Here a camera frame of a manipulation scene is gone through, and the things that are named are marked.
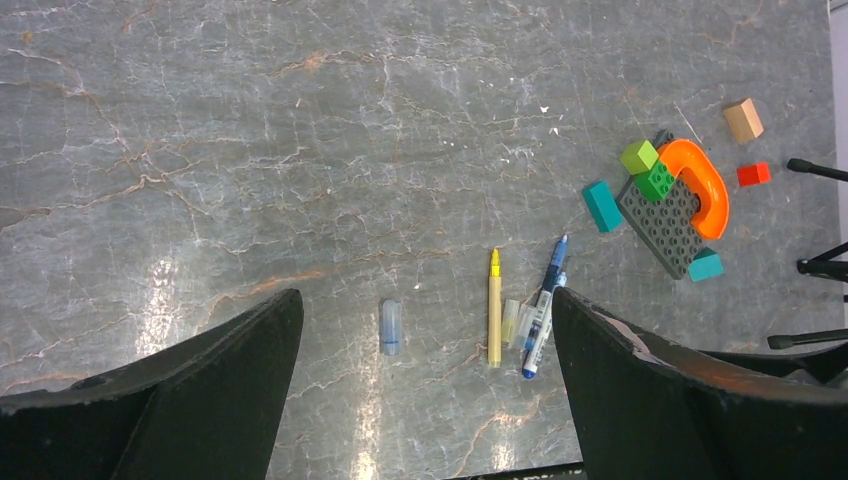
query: pen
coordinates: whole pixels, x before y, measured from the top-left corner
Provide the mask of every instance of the pen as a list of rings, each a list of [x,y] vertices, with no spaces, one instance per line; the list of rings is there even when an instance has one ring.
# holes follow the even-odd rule
[[[565,272],[559,272],[556,287],[564,287],[566,282],[568,282],[568,277]],[[524,362],[524,369],[521,370],[521,374],[524,375],[524,378],[533,378],[536,376],[536,369],[539,366],[539,360],[542,358],[542,349],[545,347],[545,341],[548,340],[548,336],[551,334],[553,322],[551,321],[550,302],[548,302],[548,313],[544,318],[545,320],[542,322],[542,329],[539,330],[539,338],[536,339],[536,343],[533,345],[533,350],[530,350],[530,353],[527,354],[527,360]]]
[[[568,235],[563,235],[554,247],[554,254],[551,256],[551,263],[548,264],[548,271],[545,272],[545,280],[542,281],[542,291],[539,292],[539,300],[536,301],[536,313],[533,318],[533,326],[530,327],[530,333],[527,335],[527,341],[524,344],[525,350],[532,350],[536,338],[539,336],[539,330],[542,328],[542,323],[545,321],[545,312],[550,312],[551,295],[553,294],[557,274],[562,261],[565,259],[565,251],[568,248]]]
[[[501,366],[501,257],[492,250],[489,267],[489,366]]]

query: gray marble surface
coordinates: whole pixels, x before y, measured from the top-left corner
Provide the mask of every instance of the gray marble surface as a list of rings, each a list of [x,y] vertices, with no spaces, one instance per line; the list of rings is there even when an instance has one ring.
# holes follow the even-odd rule
[[[443,478],[576,461],[549,349],[486,366],[489,251],[528,300],[570,286],[683,344],[841,326],[796,258],[838,243],[818,1],[12,0],[0,6],[0,392],[63,388],[297,288],[269,478]],[[766,131],[736,145],[723,105]],[[726,274],[673,281],[580,198],[660,127],[701,142]],[[774,179],[739,189],[736,167]],[[381,299],[406,351],[378,353]]]

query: green toy block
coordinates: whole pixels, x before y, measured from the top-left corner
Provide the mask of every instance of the green toy block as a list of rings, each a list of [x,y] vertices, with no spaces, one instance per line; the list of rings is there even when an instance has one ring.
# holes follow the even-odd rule
[[[601,233],[615,230],[615,227],[624,220],[607,182],[598,182],[586,187],[583,190],[583,200],[586,201],[589,213],[592,214]]]
[[[651,142],[640,140],[624,149],[624,153],[621,154],[621,164],[630,172],[630,175],[639,175],[649,172],[659,158],[660,154]]]
[[[633,183],[639,187],[639,191],[651,202],[664,200],[671,187],[674,185],[674,177],[668,173],[668,168],[662,162],[654,163],[653,168],[645,173],[633,177]]]
[[[721,265],[721,259],[711,248],[701,250],[701,253],[695,255],[695,259],[689,265],[689,277],[693,282],[700,282],[722,273],[724,273],[724,267]]]

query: yellow marker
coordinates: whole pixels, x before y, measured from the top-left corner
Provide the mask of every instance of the yellow marker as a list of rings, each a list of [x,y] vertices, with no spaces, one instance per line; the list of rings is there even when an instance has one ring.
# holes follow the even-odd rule
[[[501,366],[501,257],[492,251],[489,269],[489,366]]]

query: building block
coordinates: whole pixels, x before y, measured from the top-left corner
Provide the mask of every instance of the building block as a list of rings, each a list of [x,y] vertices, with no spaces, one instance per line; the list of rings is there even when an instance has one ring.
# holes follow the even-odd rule
[[[721,265],[721,259],[711,248],[701,250],[695,255],[692,265],[689,265],[689,276],[693,282],[700,282],[722,273],[724,273],[724,267]]]
[[[736,143],[748,143],[763,133],[760,115],[750,98],[733,103],[724,109],[724,118]]]
[[[681,179],[665,200],[651,203],[634,185],[635,178],[630,177],[618,195],[621,214],[668,274],[680,280],[704,245],[691,222],[700,202]]]
[[[630,172],[630,175],[639,175],[650,171],[660,154],[657,149],[647,140],[631,143],[621,154],[621,164]]]
[[[586,201],[589,213],[592,214],[601,233],[615,230],[624,221],[606,182],[598,182],[586,187],[583,190],[583,200]]]
[[[662,162],[654,163],[653,168],[645,173],[640,173],[633,178],[633,183],[651,202],[659,202],[671,192],[674,185],[674,177],[668,173],[668,168]]]
[[[771,180],[771,172],[769,172],[768,164],[765,162],[755,163],[747,167],[736,169],[736,177],[739,179],[740,187],[750,187],[751,185],[759,185]]]

